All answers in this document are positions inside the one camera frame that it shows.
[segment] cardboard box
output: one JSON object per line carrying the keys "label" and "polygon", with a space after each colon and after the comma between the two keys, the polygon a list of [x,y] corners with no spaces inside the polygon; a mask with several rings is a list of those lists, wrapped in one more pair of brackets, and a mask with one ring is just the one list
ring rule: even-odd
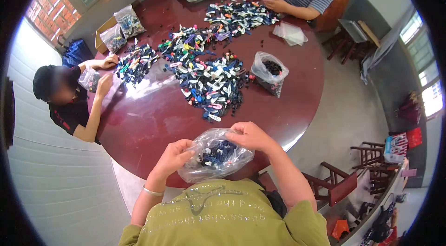
{"label": "cardboard box", "polygon": [[115,26],[118,22],[116,21],[115,17],[111,17],[107,22],[105,22],[101,27],[99,27],[96,30],[96,41],[95,41],[95,48],[102,54],[108,50],[108,48],[105,46],[104,42],[101,40],[101,33],[103,33],[105,30],[110,29],[111,27]]}

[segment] brick wall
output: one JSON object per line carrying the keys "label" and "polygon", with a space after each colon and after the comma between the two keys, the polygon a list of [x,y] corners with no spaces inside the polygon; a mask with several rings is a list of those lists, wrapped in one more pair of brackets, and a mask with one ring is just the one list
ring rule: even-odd
{"label": "brick wall", "polygon": [[32,0],[26,11],[26,17],[53,44],[57,43],[57,37],[65,34],[80,16],[68,0]]}

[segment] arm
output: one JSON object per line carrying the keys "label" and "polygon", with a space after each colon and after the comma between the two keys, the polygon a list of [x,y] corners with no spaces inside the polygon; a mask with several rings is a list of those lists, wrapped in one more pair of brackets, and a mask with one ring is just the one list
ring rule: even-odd
{"label": "arm", "polygon": [[279,180],[279,190],[287,206],[294,207],[298,202],[308,200],[313,211],[316,212],[316,199],[308,180],[293,164],[282,147],[274,142],[265,149],[264,153],[268,156]]}
{"label": "arm", "polygon": [[[147,177],[144,187],[152,192],[164,193],[166,188],[166,179],[162,173],[151,171]],[[159,204],[163,199],[163,196],[154,196],[144,189],[141,190],[135,205],[133,206],[133,211],[131,212],[131,225],[144,226],[148,212],[153,206]]]}
{"label": "arm", "polygon": [[304,20],[313,20],[318,16],[320,16],[320,12],[318,12],[312,7],[308,8],[296,7],[288,3],[285,13]]}
{"label": "arm", "polygon": [[81,73],[83,73],[86,66],[90,66],[95,70],[108,69],[118,64],[118,62],[119,62],[118,55],[112,54],[110,56],[107,56],[104,60],[97,60],[97,59],[87,60],[85,62],[82,62],[78,66],[81,68]]}
{"label": "arm", "polygon": [[313,20],[321,14],[318,10],[313,8],[311,4],[308,6],[308,8],[304,8],[293,6],[283,0],[263,0],[263,2],[268,9],[271,9],[277,13],[287,13],[304,20]]}
{"label": "arm", "polygon": [[300,201],[308,200],[313,211],[317,211],[316,199],[308,181],[279,144],[252,122],[236,123],[231,129],[242,134],[228,133],[228,140],[246,148],[261,150],[268,156],[279,180],[282,198],[288,206],[294,207]]}
{"label": "arm", "polygon": [[[188,139],[181,139],[177,142],[170,143],[158,163],[148,175],[144,187],[152,192],[163,193],[167,177],[181,168],[195,153],[194,151],[185,151],[192,144],[192,140]],[[133,207],[130,224],[143,226],[148,212],[153,206],[159,204],[162,199],[162,196],[154,196],[143,189]]]}
{"label": "arm", "polygon": [[112,85],[112,77],[112,74],[107,74],[99,79],[98,88],[88,122],[85,127],[78,125],[73,133],[73,136],[90,143],[95,141],[96,132],[98,131],[99,121],[101,118],[102,101],[110,90]]}

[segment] black cap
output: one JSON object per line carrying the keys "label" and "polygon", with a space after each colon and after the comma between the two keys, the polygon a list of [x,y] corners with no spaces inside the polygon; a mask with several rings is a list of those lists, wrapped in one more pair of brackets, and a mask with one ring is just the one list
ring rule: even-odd
{"label": "black cap", "polygon": [[38,100],[48,102],[60,83],[62,66],[42,66],[37,69],[33,79],[33,92]]}

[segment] bracelet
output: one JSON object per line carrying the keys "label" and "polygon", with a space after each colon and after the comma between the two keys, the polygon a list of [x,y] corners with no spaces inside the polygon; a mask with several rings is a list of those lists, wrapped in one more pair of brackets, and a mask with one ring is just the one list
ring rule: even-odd
{"label": "bracelet", "polygon": [[164,196],[164,192],[152,192],[152,191],[146,189],[146,187],[144,187],[144,185],[142,185],[142,189],[153,196]]}

